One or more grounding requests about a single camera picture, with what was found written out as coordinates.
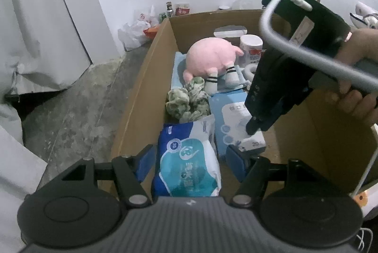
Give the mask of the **pink pig plush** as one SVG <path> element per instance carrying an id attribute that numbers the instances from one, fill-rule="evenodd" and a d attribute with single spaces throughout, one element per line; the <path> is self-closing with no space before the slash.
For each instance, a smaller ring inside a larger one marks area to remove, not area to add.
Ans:
<path id="1" fill-rule="evenodd" d="M 235 69 L 236 57 L 244 52 L 225 39 L 205 38 L 194 43 L 186 54 L 186 68 L 183 72 L 185 83 L 193 78 L 205 80 L 204 91 L 212 96 L 218 91 L 219 76 L 226 76 L 225 85 L 234 88 L 240 84 Z"/>

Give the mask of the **brown cardboard box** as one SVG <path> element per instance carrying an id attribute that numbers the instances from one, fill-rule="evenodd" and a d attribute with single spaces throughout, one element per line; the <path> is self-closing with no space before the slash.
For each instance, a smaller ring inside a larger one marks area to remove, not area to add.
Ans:
<path id="1" fill-rule="evenodd" d="M 245 26 L 258 34 L 260 16 L 260 10 L 231 10 L 164 20 L 140 67 L 111 156 L 134 155 L 157 143 L 167 121 L 165 100 L 176 52 L 187 52 L 222 26 Z M 377 179 L 377 130 L 342 114 L 319 91 L 281 116 L 264 137 L 270 161 L 302 160 L 346 192 L 353 192 L 361 179 Z"/>

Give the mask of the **light blue tissue pack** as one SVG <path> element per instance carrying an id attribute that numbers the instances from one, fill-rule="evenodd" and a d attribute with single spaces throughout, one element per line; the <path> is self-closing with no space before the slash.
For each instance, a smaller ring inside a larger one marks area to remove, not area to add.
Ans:
<path id="1" fill-rule="evenodd" d="M 247 93 L 236 90 L 217 93 L 209 98 L 210 110 L 215 117 L 215 142 L 220 160 L 226 160 L 226 149 L 236 146 L 242 152 L 261 154 L 266 142 L 261 131 L 254 135 L 246 132 L 246 125 L 251 114 L 245 106 Z"/>

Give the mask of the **green camouflage cloth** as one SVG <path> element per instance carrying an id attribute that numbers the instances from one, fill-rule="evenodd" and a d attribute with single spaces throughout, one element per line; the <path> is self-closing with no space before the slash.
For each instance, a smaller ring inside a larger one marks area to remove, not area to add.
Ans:
<path id="1" fill-rule="evenodd" d="M 166 112 L 180 124 L 210 115 L 209 95 L 204 91 L 204 85 L 203 78 L 194 77 L 183 88 L 171 89 L 165 103 Z"/>

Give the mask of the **white plastic bag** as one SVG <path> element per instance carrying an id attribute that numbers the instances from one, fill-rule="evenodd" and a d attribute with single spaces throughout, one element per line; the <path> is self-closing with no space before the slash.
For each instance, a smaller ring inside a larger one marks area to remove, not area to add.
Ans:
<path id="1" fill-rule="evenodd" d="M 136 20 L 118 30 L 118 37 L 126 51 L 137 49 L 153 40 L 158 32 L 159 19 L 155 6 L 136 11 Z"/>

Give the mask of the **blue white diaper pack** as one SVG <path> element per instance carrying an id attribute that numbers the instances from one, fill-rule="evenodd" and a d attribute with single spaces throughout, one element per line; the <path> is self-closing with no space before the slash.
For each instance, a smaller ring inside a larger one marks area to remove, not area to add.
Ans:
<path id="1" fill-rule="evenodd" d="M 165 124 L 151 193 L 154 197 L 216 197 L 222 187 L 215 146 L 215 117 Z"/>

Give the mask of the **white curtain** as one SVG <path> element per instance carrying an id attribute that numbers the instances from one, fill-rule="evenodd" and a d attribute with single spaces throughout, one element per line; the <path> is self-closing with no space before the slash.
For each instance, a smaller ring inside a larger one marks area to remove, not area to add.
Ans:
<path id="1" fill-rule="evenodd" d="M 63 90 L 89 65 L 64 0 L 1 0 L 1 93 Z"/>

